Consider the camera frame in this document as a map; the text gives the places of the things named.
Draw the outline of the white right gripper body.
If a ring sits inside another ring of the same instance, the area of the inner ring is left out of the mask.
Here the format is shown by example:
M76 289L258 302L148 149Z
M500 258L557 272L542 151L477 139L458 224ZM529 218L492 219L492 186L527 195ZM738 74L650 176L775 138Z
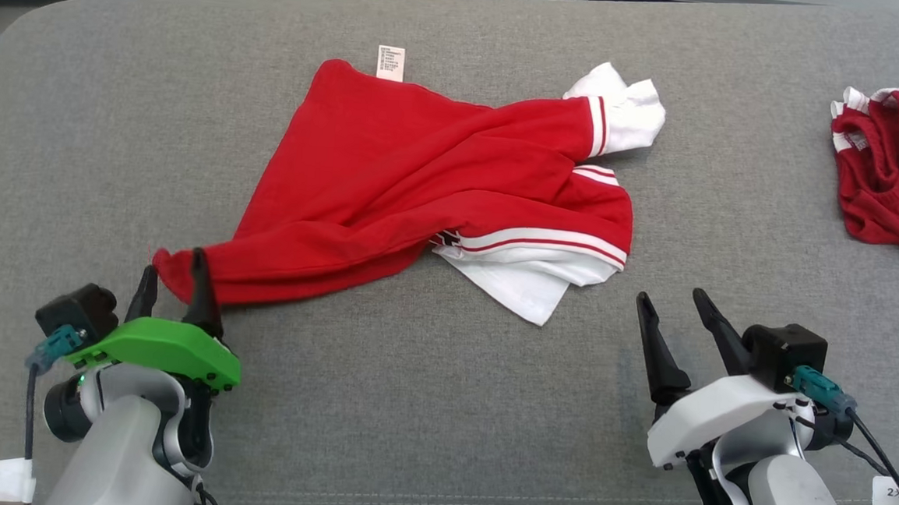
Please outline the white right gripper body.
M682 465L710 442L718 471L777 454L801 457L813 431L793 419L812 421L813 411L800 393L777 394L749 376L723 377L676 401L647 432L647 449L656 468Z

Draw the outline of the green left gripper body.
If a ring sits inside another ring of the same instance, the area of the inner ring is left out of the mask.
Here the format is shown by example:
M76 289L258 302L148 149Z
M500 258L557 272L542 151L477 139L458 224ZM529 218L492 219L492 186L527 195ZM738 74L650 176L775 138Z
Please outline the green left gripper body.
M217 391L230 391L242 381L239 358L220 339L192 323L148 316L118 325L101 341L79 348L65 360L76 368L132 363L201 381Z

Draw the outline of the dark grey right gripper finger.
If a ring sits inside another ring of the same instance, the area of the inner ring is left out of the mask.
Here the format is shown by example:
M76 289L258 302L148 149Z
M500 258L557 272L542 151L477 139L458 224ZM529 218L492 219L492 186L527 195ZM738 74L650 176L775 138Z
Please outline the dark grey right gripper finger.
M717 305L710 300L707 292L701 288L693 289L693 301L700 320L714 337L716 347L721 354L727 375L745 376L749 373L749 361L751 354L742 341L737 330L718 310Z
M657 310L645 291L637 293L636 313L650 399L655 404L655 411L667 411L679 399L691 394L691 382L672 358L665 337L660 333Z

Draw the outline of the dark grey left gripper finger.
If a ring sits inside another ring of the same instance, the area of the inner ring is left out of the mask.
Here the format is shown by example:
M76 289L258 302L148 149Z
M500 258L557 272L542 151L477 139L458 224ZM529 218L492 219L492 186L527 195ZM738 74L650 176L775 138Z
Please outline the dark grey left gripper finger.
M124 323L132 322L137 319L152 316L153 307L156 305L158 298L159 278L158 271L153 264L145 266L144 273L141 275L138 288L129 301L128 310L126 310Z
M190 255L192 255L192 262L189 264L189 273L191 273L193 289L189 307L181 321L205 331L216 341L222 341L224 326L217 296L213 290L209 259L207 259L204 249L199 247L194 248Z

